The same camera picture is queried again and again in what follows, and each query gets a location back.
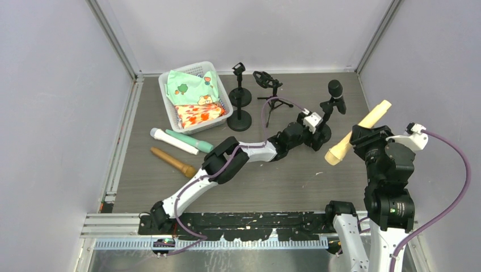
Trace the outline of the black microphone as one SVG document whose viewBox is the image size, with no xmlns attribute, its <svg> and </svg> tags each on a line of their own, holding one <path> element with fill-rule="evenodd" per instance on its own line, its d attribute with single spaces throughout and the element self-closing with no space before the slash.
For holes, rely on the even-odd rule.
<svg viewBox="0 0 481 272">
<path fill-rule="evenodd" d="M 347 107 L 343 96 L 343 86 L 337 80 L 333 79 L 328 83 L 328 92 L 331 95 L 331 101 L 335 104 L 340 114 L 346 114 Z"/>
</svg>

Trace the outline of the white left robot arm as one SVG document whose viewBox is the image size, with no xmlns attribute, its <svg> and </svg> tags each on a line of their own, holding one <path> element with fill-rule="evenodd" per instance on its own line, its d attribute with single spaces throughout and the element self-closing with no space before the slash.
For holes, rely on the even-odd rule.
<svg viewBox="0 0 481 272">
<path fill-rule="evenodd" d="M 152 226 L 161 232 L 170 230 L 174 221 L 198 197 L 230 181 L 247 163 L 279 161 L 300 145 L 319 151 L 331 136 L 328 125 L 311 128 L 291 122 L 283 131 L 263 142 L 244 143 L 228 137 L 204 157 L 200 169 L 185 185 L 152 206 L 149 211 Z"/>
</svg>

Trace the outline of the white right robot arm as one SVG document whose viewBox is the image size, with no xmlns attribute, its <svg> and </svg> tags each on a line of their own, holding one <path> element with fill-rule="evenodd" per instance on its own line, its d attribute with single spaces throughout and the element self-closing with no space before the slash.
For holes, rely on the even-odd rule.
<svg viewBox="0 0 481 272">
<path fill-rule="evenodd" d="M 349 139 L 366 166 L 364 204 L 372 239 L 370 253 L 362 243 L 353 203 L 331 201 L 325 209 L 349 271 L 388 271 L 390 261 L 397 259 L 395 249 L 414 226 L 415 205 L 406 186 L 415 170 L 415 153 L 392 136 L 388 126 L 355 125 Z"/>
</svg>

